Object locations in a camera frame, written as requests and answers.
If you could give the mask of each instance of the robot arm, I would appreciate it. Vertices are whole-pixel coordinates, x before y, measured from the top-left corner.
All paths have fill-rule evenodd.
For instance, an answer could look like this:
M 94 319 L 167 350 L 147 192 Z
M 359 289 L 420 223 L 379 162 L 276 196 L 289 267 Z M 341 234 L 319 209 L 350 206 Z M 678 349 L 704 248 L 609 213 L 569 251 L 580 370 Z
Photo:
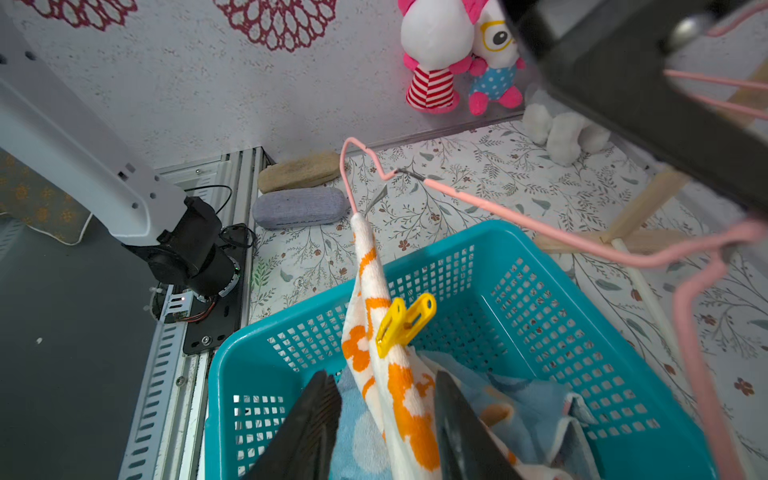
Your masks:
M 237 275 L 215 245 L 221 222 L 169 184 L 101 121 L 31 48 L 0 8 L 0 146 L 89 209 L 163 283 L 201 296 Z
M 751 210 L 768 147 L 676 91 L 665 57 L 746 0 L 501 0 L 557 100 Z

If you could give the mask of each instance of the blue polka dot outfit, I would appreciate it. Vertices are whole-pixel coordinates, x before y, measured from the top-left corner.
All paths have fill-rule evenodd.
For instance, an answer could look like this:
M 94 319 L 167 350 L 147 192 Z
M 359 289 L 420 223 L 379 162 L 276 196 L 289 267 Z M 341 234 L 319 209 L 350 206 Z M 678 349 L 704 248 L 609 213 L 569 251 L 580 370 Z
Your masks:
M 469 94 L 479 91 L 488 95 L 490 101 L 498 101 L 515 84 L 517 73 L 517 65 L 507 68 L 489 68 L 481 77 L 475 78 Z

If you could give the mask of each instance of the white wall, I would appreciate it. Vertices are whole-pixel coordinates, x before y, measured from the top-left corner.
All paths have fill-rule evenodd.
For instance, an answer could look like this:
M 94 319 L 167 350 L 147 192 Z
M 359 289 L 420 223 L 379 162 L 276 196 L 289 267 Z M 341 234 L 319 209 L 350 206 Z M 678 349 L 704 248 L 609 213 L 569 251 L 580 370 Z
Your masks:
M 350 135 L 381 144 L 476 120 L 469 78 L 458 82 L 462 105 L 451 114 L 406 105 L 412 74 L 402 66 L 395 0 L 338 0 L 325 36 L 292 53 L 252 43 L 214 0 L 136 0 L 125 25 L 106 31 L 43 18 L 19 1 L 0 5 L 37 56 L 155 167 L 257 145 L 281 161 L 338 150 Z M 492 105 L 484 119 L 509 113 Z

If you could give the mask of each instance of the stuffed toy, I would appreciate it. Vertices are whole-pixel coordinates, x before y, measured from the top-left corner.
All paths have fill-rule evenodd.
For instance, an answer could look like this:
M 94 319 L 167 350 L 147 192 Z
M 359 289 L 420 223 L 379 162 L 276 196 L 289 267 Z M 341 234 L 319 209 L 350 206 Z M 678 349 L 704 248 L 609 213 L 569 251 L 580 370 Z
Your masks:
M 572 165 L 581 151 L 596 154 L 605 148 L 611 132 L 576 113 L 532 84 L 525 91 L 523 130 L 535 144 L 546 144 L 558 165 Z
M 523 96 L 514 86 L 518 69 L 525 68 L 518 46 L 505 22 L 498 0 L 488 0 L 475 25 L 475 60 L 469 73 L 477 77 L 469 91 L 469 111 L 482 115 L 490 101 L 515 108 Z
M 487 0 L 399 0 L 403 62 L 413 71 L 406 102 L 444 114 L 458 106 L 453 76 L 472 64 L 474 24 Z

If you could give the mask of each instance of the blue plastic basket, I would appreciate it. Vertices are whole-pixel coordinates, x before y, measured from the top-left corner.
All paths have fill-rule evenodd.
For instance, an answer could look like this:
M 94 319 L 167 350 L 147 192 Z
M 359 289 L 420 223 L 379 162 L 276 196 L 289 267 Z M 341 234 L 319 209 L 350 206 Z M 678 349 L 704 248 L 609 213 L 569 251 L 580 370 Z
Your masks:
M 392 296 L 430 292 L 438 312 L 413 344 L 479 371 L 552 379 L 584 396 L 603 478 L 716 478 L 699 428 L 558 265 L 517 227 L 481 223 L 384 266 Z M 206 478 L 237 479 L 319 369 L 346 367 L 353 282 L 232 335 L 210 369 Z

